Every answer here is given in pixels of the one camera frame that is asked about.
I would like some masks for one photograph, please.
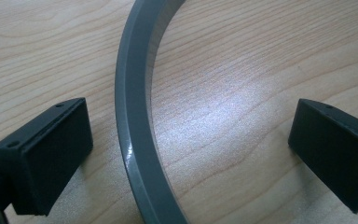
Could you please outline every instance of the wooden table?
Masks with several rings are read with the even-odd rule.
[[[0,1],[0,139],[84,96],[95,147],[48,217],[142,223],[117,142],[117,49],[133,0]],[[289,149],[299,98],[358,117],[358,1],[188,0],[161,41],[161,163],[192,223],[358,223]]]

